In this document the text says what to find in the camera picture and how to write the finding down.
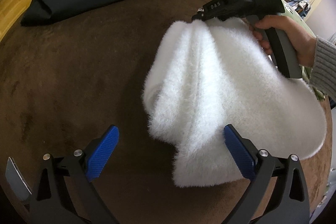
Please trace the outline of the person's right hand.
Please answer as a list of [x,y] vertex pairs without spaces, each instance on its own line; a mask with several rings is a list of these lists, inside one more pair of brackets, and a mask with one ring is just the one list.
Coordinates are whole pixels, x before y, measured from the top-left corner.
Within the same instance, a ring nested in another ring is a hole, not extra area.
[[308,33],[303,27],[287,16],[267,15],[256,24],[249,26],[254,37],[267,55],[271,55],[272,47],[264,40],[261,32],[257,29],[267,30],[276,28],[284,31],[294,47],[299,65],[312,68],[314,65],[317,38]]

